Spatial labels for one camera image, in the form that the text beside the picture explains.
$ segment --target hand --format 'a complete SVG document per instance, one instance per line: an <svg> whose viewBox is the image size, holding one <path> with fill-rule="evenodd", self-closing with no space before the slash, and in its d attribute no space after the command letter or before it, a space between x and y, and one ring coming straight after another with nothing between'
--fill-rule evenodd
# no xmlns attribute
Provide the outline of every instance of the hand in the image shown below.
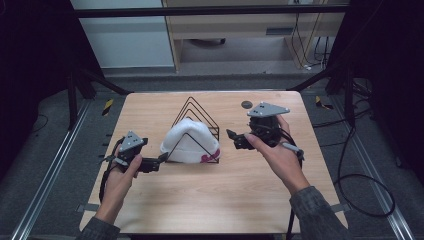
<svg viewBox="0 0 424 240"><path fill-rule="evenodd" d="M141 161L141 155L136 155L125 173L121 171L121 168L117 166L116 162L112 163L112 170L106 181L103 201L97 210L95 215L96 218L110 224L115 222L124 204L124 198L132 185L132 179L137 178Z"/></svg>
<svg viewBox="0 0 424 240"><path fill-rule="evenodd" d="M284 118L278 115L277 119L280 127L290 134L289 124ZM249 133L246 133L245 137L267 160L272 171L283 181L291 195L310 186L299 165L299 160L292 150L280 144L271 148L260 138Z"/></svg>

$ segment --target white cloth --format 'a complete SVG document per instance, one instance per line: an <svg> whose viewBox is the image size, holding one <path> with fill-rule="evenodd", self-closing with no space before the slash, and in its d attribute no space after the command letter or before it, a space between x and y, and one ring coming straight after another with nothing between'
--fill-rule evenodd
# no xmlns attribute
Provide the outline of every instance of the white cloth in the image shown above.
<svg viewBox="0 0 424 240"><path fill-rule="evenodd" d="M189 118L184 118L169 130L160 151L170 154L168 160L182 163L203 163L221 156L219 142L209 128Z"/></svg>

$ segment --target sleeve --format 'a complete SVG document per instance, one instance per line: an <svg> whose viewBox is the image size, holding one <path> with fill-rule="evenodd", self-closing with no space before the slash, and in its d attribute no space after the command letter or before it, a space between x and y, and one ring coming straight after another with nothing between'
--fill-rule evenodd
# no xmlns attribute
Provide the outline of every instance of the sleeve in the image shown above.
<svg viewBox="0 0 424 240"><path fill-rule="evenodd" d="M120 229L114 225L92 217L84 227L77 240L112 240L117 239Z"/></svg>
<svg viewBox="0 0 424 240"><path fill-rule="evenodd" d="M303 240L352 239L349 231L315 187L307 187L294 194L290 204L299 219Z"/></svg>

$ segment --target white cabinet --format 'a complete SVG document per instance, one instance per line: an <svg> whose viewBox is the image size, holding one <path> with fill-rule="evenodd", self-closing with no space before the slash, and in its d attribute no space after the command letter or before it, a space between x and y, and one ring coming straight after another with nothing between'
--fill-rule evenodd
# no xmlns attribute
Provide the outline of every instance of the white cabinet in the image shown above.
<svg viewBox="0 0 424 240"><path fill-rule="evenodd" d="M160 0L71 0L75 9L162 7ZM164 17L81 18L91 47L105 72L174 68Z"/></svg>

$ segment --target wooden table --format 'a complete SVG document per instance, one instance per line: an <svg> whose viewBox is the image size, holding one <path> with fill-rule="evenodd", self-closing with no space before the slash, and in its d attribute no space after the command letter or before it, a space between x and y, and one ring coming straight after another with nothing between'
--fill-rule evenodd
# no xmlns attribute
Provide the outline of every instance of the wooden table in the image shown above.
<svg viewBox="0 0 424 240"><path fill-rule="evenodd" d="M160 155L159 146L189 96L220 127L219 163L163 163L159 172L139 174L115 222L122 233L237 234L284 233L290 215L290 194L255 150L236 150L225 130L249 132L249 117L241 102L261 101L288 107L284 115L291 135L305 151L304 172L330 205L339 203L302 98L297 92L185 92L128 95L113 133L107 155L129 130L149 138L145 157ZM89 203L99 204L103 164ZM82 229L94 212L86 211ZM340 220L347 226L342 213ZM296 219L293 232L299 232Z"/></svg>

